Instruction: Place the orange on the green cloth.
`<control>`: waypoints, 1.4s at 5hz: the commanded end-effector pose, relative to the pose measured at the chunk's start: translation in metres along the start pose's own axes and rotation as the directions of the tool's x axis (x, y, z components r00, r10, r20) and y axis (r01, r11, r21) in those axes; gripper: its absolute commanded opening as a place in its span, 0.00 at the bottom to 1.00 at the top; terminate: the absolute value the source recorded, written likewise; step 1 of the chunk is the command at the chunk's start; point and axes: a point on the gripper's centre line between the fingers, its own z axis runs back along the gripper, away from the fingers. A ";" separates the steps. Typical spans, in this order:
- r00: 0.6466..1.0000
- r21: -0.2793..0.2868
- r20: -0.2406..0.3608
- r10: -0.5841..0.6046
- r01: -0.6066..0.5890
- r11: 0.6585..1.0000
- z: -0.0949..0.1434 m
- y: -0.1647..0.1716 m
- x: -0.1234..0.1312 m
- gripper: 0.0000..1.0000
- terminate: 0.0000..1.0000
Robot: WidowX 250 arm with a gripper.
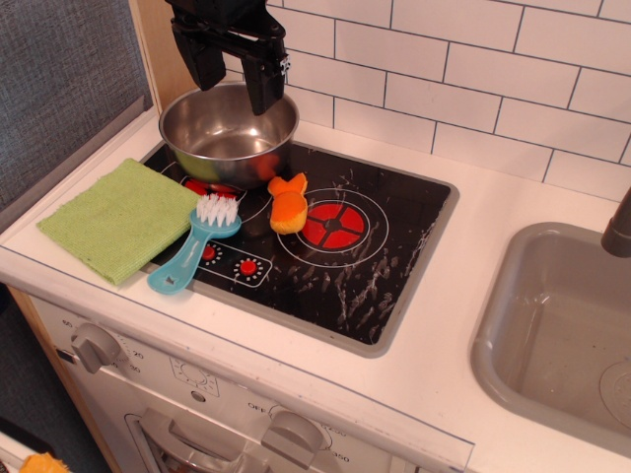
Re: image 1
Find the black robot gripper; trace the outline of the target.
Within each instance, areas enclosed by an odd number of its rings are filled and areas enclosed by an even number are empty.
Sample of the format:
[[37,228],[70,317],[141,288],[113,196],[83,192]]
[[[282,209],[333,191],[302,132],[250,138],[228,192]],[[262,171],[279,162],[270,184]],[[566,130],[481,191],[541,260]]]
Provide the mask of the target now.
[[242,66],[255,115],[284,96],[285,30],[266,1],[168,1],[176,47],[196,86],[207,91],[226,76],[223,52],[245,52]]

